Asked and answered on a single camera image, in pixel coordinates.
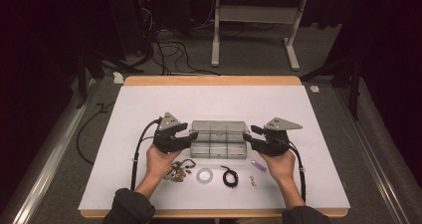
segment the person's right hand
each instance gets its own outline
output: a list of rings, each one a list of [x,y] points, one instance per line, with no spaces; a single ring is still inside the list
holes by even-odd
[[[277,182],[293,179],[296,158],[290,150],[280,156],[269,156],[263,153],[260,155],[267,162],[270,174]]]

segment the black fabric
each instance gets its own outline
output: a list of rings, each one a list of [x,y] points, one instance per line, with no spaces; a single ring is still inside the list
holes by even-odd
[[[308,206],[298,206],[283,212],[284,224],[328,224],[329,218]]]
[[[115,193],[111,211],[103,220],[104,224],[143,224],[155,214],[155,207],[140,193],[121,188]]]

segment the person's left hand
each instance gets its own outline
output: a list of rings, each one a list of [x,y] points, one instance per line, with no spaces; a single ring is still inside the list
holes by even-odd
[[[174,159],[181,153],[174,151],[170,153],[161,152],[154,144],[146,152],[146,175],[162,179],[171,169]]]

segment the gray carpet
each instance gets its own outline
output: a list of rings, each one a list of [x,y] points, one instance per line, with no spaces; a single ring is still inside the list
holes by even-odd
[[[221,75],[301,76],[323,64],[338,32],[338,28],[325,30],[319,30],[316,27],[301,28],[294,46],[302,69],[299,72],[293,72],[289,67],[287,54],[283,48],[281,40],[283,36],[280,36],[280,34],[286,34],[288,29],[282,26],[264,31],[266,28],[264,26],[254,24],[250,26],[252,26],[250,30],[237,37],[222,37],[219,68],[211,68],[209,65],[212,45],[210,34],[176,35],[171,40],[182,41],[186,45],[189,64],[196,69],[212,70]],[[233,35],[237,34],[237,31],[223,29],[222,33]],[[170,35],[172,34],[162,33],[160,37],[164,39]],[[166,47],[163,48],[163,53],[170,55],[176,50]],[[165,66],[173,73],[190,72],[191,70],[186,66],[186,56],[178,61],[177,57],[178,55],[166,57]],[[135,61],[136,57],[130,56],[128,59]],[[145,69],[147,74],[159,75],[161,73],[161,67],[152,61],[140,68]],[[358,136],[328,79],[329,77],[318,77],[318,80],[309,81],[304,85],[307,86],[308,91],[310,85],[318,85],[320,88],[318,94],[309,92],[310,100],[351,205],[349,213],[345,217],[331,219],[331,221],[332,223],[351,224],[394,223],[365,162]],[[106,71],[105,78],[99,83],[97,91],[88,103],[77,132],[91,116],[100,110],[97,104],[107,105],[116,99],[120,85],[112,83],[111,71]],[[360,123],[367,131],[368,139],[373,143],[374,150],[381,155],[381,164],[386,168],[386,173],[393,180],[394,188],[400,194],[399,199],[402,200],[406,214],[408,214],[409,223],[418,223],[419,220],[422,220],[420,209],[422,198],[418,198],[421,197],[420,188],[412,182],[411,173],[394,148],[364,85],[360,92],[358,110]],[[97,155],[112,107],[107,110],[107,113],[98,114],[81,133],[81,150],[89,160],[95,160]],[[76,147],[77,132],[31,223],[101,223],[101,220],[98,219],[83,218],[78,211],[92,167],[78,155]],[[7,212],[3,213],[0,219],[1,223],[13,221],[31,188],[31,182],[37,177],[46,156],[48,157],[51,146],[51,144],[46,144],[46,147],[43,147],[44,153],[39,154],[40,157],[34,161],[31,172],[27,174],[20,186],[20,191],[15,194],[14,201],[9,205]]]

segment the dark background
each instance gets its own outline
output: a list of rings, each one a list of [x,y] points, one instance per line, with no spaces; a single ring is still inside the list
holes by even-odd
[[[162,26],[185,33],[191,19],[206,19],[210,7],[209,0],[153,2]],[[0,0],[0,174],[7,177],[1,184],[0,210],[72,96],[69,83],[77,74],[81,46],[89,44],[114,58],[124,58],[130,49],[117,32],[119,26],[138,32],[136,17],[129,11],[116,18],[110,4],[110,0]],[[357,45],[364,48],[356,56],[361,75],[419,185],[420,7],[420,0],[309,0],[301,24],[318,23],[322,29],[343,24],[328,63],[349,56]]]

